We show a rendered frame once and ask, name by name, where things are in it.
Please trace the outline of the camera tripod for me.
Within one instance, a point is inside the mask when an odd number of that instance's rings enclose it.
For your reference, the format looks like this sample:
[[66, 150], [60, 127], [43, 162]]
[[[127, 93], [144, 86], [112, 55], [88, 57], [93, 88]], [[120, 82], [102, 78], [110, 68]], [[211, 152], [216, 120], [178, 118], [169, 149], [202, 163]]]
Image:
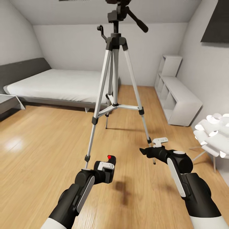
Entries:
[[[106, 129], [107, 129], [109, 112], [112, 111], [113, 109], [124, 108], [124, 109], [138, 110], [139, 114], [142, 116], [142, 121], [145, 128], [149, 147], [151, 147], [150, 143], [152, 143], [151, 138], [148, 135], [148, 131], [144, 119], [144, 108], [141, 105], [140, 96], [138, 93], [135, 76], [134, 76], [134, 72], [133, 72], [133, 68], [132, 68], [132, 64], [128, 52], [127, 41], [125, 37], [121, 37], [121, 33], [118, 33], [119, 21], [124, 21], [127, 14], [129, 14], [134, 19], [134, 21], [143, 30], [143, 32], [147, 33], [149, 28], [129, 10], [129, 7], [127, 5], [129, 5], [131, 0], [105, 0], [105, 1], [108, 4], [117, 4], [117, 8], [116, 10], [113, 10], [112, 12], [108, 13], [108, 22], [114, 25], [114, 33], [111, 33], [111, 37], [106, 38], [104, 36], [102, 25], [97, 27], [97, 30], [101, 31], [101, 36], [105, 39], [107, 45], [106, 45], [106, 54], [105, 54], [104, 64], [103, 64], [103, 69], [101, 74], [100, 86], [99, 86], [99, 91], [98, 91], [98, 96], [97, 96], [97, 101], [95, 106], [95, 112], [92, 118], [93, 127], [92, 127], [92, 132], [90, 137], [90, 143], [89, 143], [87, 155], [85, 156], [85, 161], [86, 161], [85, 169], [87, 169], [88, 162], [90, 160], [90, 153], [91, 153], [95, 128], [96, 128], [96, 124], [98, 123], [98, 119], [103, 115], [107, 117], [106, 120]], [[118, 104], [117, 102], [118, 100], [118, 60], [119, 60], [120, 45], [122, 46], [123, 51], [125, 53], [138, 107], [131, 106], [131, 105], [122, 105], [122, 104]], [[108, 99], [108, 106], [106, 109], [100, 111], [104, 86], [105, 86], [106, 77], [108, 73], [109, 62], [110, 62], [109, 83], [108, 83], [108, 93], [106, 94], [106, 98]], [[113, 78], [113, 96], [111, 95], [112, 78]], [[156, 164], [154, 158], [153, 158], [153, 163]]]

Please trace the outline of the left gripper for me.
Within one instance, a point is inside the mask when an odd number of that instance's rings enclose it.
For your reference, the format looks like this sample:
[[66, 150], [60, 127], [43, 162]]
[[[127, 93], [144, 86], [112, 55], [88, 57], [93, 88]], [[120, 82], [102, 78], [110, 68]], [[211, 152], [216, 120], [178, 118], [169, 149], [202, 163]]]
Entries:
[[104, 182], [106, 184], [110, 183], [110, 180], [112, 177], [111, 172], [101, 171], [101, 170], [95, 170], [95, 171], [97, 171], [100, 175], [100, 180], [97, 184], [102, 183], [102, 182]]

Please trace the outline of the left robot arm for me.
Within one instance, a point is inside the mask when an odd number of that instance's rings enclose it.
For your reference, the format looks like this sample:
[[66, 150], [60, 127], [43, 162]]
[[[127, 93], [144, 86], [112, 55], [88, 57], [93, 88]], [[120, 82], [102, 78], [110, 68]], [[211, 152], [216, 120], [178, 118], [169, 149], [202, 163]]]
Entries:
[[110, 183], [111, 172], [105, 171], [104, 168], [114, 170], [115, 166], [112, 163], [100, 162], [97, 170], [81, 169], [75, 183], [61, 194], [58, 205], [40, 229], [71, 229], [93, 185]]

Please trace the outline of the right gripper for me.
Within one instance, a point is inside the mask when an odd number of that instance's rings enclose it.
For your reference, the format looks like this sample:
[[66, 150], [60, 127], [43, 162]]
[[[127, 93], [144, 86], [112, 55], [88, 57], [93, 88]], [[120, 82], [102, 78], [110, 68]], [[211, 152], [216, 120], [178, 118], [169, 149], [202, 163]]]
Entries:
[[140, 148], [140, 151], [143, 155], [147, 155], [147, 158], [153, 158], [156, 157], [157, 159], [160, 159], [160, 152], [165, 149], [165, 146], [162, 145], [162, 147], [154, 148], [154, 147], [148, 147], [146, 149]]

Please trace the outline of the digital camera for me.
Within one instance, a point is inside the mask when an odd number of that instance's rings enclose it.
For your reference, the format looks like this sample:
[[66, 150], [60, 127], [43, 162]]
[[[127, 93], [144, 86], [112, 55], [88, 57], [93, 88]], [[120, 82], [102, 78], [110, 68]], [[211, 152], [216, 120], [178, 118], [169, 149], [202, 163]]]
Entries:
[[[112, 155], [108, 155], [108, 162], [107, 163], [112, 163], [114, 166], [116, 165], [116, 157], [115, 156], [112, 156]], [[97, 170], [98, 169], [98, 166], [100, 164], [101, 161], [96, 161], [95, 164], [94, 164], [94, 170]], [[107, 172], [111, 172], [111, 175], [112, 175], [112, 178], [110, 180], [110, 183], [112, 183], [113, 181], [113, 175], [114, 175], [114, 170], [110, 170], [110, 169], [107, 169], [107, 168], [104, 168], [105, 171]]]

